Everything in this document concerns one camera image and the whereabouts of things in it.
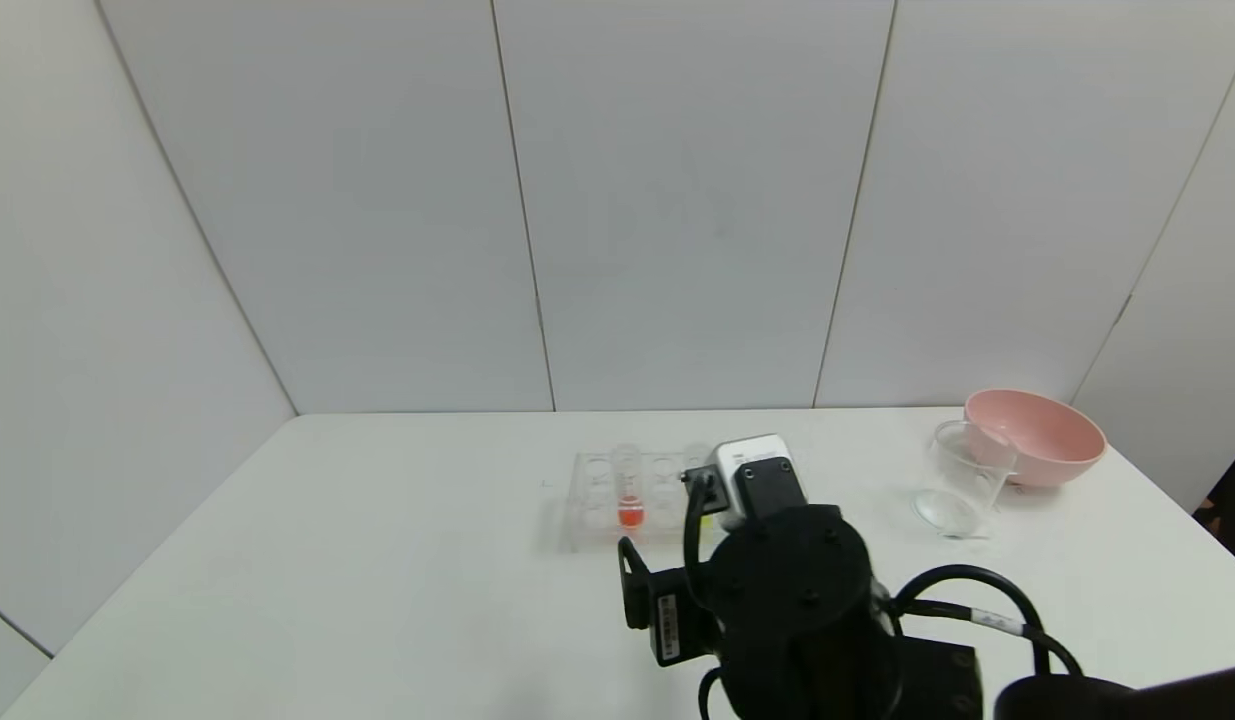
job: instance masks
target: black cable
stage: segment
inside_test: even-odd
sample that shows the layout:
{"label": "black cable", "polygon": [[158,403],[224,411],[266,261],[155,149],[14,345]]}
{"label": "black cable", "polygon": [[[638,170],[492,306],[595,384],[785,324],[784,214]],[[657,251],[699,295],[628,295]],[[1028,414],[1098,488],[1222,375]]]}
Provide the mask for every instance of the black cable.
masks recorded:
{"label": "black cable", "polygon": [[[984,611],[978,611],[978,613],[982,613],[983,615],[989,615]],[[968,608],[966,605],[955,605],[953,601],[940,601],[940,600],[913,600],[910,601],[910,605],[897,606],[897,614],[924,615],[927,617],[948,617],[951,620],[965,620],[968,622],[977,622],[979,625],[992,626],[993,629],[1000,630],[1002,632],[1018,635],[1018,637],[1028,638],[1028,641],[1032,642],[1034,646],[1042,647],[1046,651],[1052,652],[1053,655],[1057,656],[1057,659],[1061,659],[1061,664],[1065,664],[1066,673],[1071,673],[1072,676],[1084,674],[1083,669],[1079,668],[1079,661],[1074,659],[1074,656],[1071,655],[1071,652],[1066,650],[1066,647],[1062,646],[1061,642],[1057,642],[1056,638],[1052,638],[1051,635],[1047,635],[1041,629],[1036,629],[1036,626],[1029,624],[1019,624],[1011,621],[1015,625],[1019,625],[1019,629],[1010,629],[1010,626],[1005,626],[998,622],[987,622],[984,619],[978,621],[977,619],[973,619],[972,608]],[[998,619],[1009,621],[1009,619],[1005,617],[998,617]]]}
{"label": "black cable", "polygon": [[701,684],[698,685],[698,711],[701,714],[701,720],[710,720],[710,708],[706,701],[710,700],[710,685],[719,679],[719,667],[705,671]]}
{"label": "black cable", "polygon": [[705,610],[706,605],[705,578],[701,571],[698,545],[701,542],[701,511],[705,506],[705,487],[700,482],[694,482],[689,489],[689,509],[684,515],[684,574],[689,584],[689,594],[693,601]]}
{"label": "black cable", "polygon": [[1074,659],[1074,656],[1070,655],[1070,651],[1061,642],[1057,642],[1052,635],[1028,625],[1023,630],[1021,637],[1028,638],[1028,641],[1034,642],[1036,646],[1049,648],[1049,651],[1057,656],[1057,659],[1061,659],[1061,664],[1066,667],[1066,673],[1071,673],[1072,676],[1084,674],[1082,667],[1079,667],[1079,661]]}
{"label": "black cable", "polygon": [[[932,568],[927,573],[920,573],[913,580],[905,584],[897,597],[893,598],[897,609],[905,609],[910,605],[915,598],[919,598],[919,593],[925,592],[925,589],[936,585],[937,583],[945,580],[974,580],[995,588],[1009,597],[1013,605],[1016,606],[1021,617],[1025,619],[1025,624],[1032,626],[1032,629],[1044,631],[1044,620],[1039,617],[1039,611],[1034,609],[1034,604],[1030,598],[1025,597],[1021,588],[1013,584],[1011,580],[1007,579],[1004,576],[995,573],[994,571],[988,571],[987,568],[978,568],[974,564],[944,564],[941,568]],[[1034,646],[1034,674],[1036,676],[1051,676],[1052,666],[1049,661],[1049,648],[1044,647],[1041,643],[1032,643]]]}

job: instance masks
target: pink bowl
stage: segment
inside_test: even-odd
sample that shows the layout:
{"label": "pink bowl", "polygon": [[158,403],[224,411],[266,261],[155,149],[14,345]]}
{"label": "pink bowl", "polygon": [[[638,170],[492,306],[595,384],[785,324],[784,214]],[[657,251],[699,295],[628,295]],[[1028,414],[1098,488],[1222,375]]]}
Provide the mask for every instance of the pink bowl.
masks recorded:
{"label": "pink bowl", "polygon": [[1024,487],[1060,487],[1107,453],[1107,436],[1087,415],[1032,391],[974,391],[965,420],[1016,446],[1016,474],[1009,479]]}

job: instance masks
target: white table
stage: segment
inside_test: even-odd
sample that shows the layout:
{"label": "white table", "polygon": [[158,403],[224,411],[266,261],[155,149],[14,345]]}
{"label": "white table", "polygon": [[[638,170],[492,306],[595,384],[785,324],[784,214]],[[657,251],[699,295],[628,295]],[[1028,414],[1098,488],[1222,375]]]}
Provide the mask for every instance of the white table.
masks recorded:
{"label": "white table", "polygon": [[[303,416],[5,718],[693,719],[713,659],[658,669],[646,634],[622,622],[616,552],[559,550],[573,454],[767,432],[789,443],[810,500],[844,508],[893,592],[973,562],[1021,585],[1089,674],[1139,687],[1235,664],[1235,561],[1114,451],[1060,493],[1007,495],[993,541],[925,532],[906,489],[929,430],[957,414]],[[1013,613],[969,583],[931,597]],[[942,620],[906,629],[973,643],[988,698],[1030,673],[1020,638]],[[718,688],[713,716],[732,716]]]}

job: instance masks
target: label sticker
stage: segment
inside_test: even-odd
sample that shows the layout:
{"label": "label sticker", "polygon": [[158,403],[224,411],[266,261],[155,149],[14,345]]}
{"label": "label sticker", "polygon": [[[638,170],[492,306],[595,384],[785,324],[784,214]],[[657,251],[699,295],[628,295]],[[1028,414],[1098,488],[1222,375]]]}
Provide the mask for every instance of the label sticker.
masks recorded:
{"label": "label sticker", "polygon": [[680,614],[673,594],[657,598],[657,629],[662,635],[662,659],[676,659],[680,656]]}

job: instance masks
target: red liquid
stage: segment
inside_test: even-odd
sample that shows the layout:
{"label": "red liquid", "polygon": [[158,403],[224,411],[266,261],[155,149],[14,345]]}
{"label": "red liquid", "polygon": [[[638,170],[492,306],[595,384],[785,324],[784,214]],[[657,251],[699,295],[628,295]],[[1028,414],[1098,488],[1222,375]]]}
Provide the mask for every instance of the red liquid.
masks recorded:
{"label": "red liquid", "polygon": [[636,529],[643,525],[643,503],[632,495],[618,499],[618,522],[624,529]]}

